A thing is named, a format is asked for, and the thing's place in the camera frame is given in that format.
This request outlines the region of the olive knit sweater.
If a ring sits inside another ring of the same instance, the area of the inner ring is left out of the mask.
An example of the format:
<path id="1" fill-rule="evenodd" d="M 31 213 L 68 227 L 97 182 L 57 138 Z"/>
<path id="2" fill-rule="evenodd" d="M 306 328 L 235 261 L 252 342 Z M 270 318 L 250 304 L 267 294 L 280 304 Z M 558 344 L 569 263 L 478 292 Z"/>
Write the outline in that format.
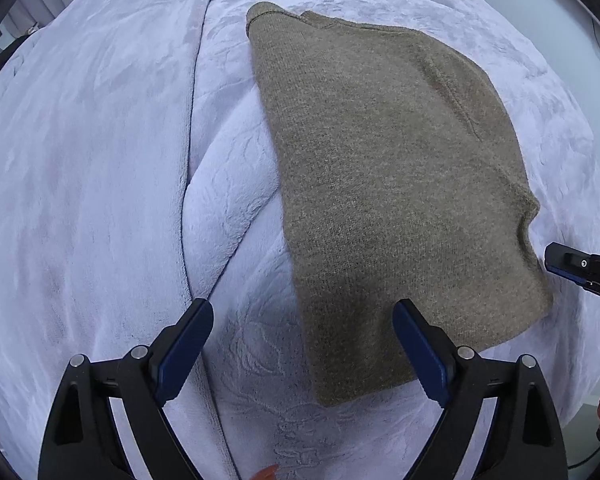
<path id="1" fill-rule="evenodd" d="M 477 350 L 547 314 L 540 205 L 476 63 L 415 29 L 269 2 L 247 35 L 318 402 L 414 378 L 391 322 L 402 299 Z"/>

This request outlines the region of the lavender plush bed blanket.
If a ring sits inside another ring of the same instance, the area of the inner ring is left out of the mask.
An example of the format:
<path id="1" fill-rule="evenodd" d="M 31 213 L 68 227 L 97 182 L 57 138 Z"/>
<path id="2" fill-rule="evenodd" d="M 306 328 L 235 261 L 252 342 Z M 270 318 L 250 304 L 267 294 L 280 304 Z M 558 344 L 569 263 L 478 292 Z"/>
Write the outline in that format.
<path id="1" fill-rule="evenodd" d="M 513 339 L 466 346 L 534 356 L 561 422 L 600 380 L 600 298 L 542 263 L 553 242 L 600 254 L 594 136 L 486 0 L 74 0 L 0 73 L 0 445 L 20 477 L 38 474 L 71 357 L 121 358 L 198 297 L 212 331 L 164 411 L 204 478 L 274 465 L 284 479 L 400 479 L 434 429 L 415 374 L 317 401 L 247 35 L 260 2 L 415 29 L 489 76 L 540 205 L 529 240 L 553 301 Z"/>

